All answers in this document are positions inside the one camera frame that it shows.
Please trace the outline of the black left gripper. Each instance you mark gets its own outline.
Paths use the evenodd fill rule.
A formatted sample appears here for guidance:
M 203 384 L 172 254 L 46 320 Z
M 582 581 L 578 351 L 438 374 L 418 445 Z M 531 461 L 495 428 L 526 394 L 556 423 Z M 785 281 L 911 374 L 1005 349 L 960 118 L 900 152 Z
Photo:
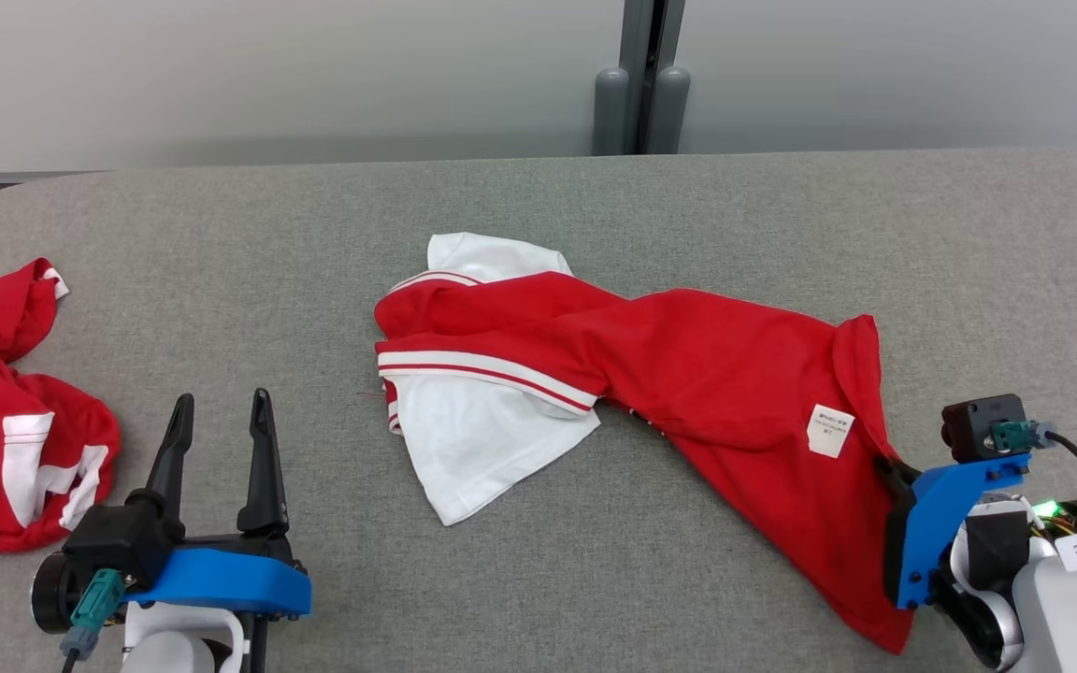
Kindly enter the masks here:
M 195 399 L 182 394 L 174 402 L 164 437 L 146 478 L 146 494 L 159 504 L 162 519 L 183 525 L 180 519 L 185 455 L 194 437 Z M 291 567 L 304 567 L 286 537 L 288 507 L 280 446 L 275 426 L 272 396 L 265 388 L 253 392 L 251 405 L 251 472 L 244 506 L 237 515 L 240 533 L 210 534 L 183 539 L 184 549 L 213 549 L 230 553 L 263 555 Z

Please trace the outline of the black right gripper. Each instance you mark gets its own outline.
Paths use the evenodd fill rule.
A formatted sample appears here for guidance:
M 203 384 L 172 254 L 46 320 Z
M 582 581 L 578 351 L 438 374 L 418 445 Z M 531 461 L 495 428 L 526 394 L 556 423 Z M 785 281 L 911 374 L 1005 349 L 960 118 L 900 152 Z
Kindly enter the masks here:
M 914 609 L 910 600 L 911 581 L 903 580 L 903 546 L 907 533 L 909 515 L 915 504 L 913 485 L 919 478 L 919 469 L 903 463 L 897 457 L 876 455 L 875 468 L 889 493 L 893 495 L 892 507 L 884 525 L 884 549 L 882 561 L 882 584 L 884 593 L 894 608 Z

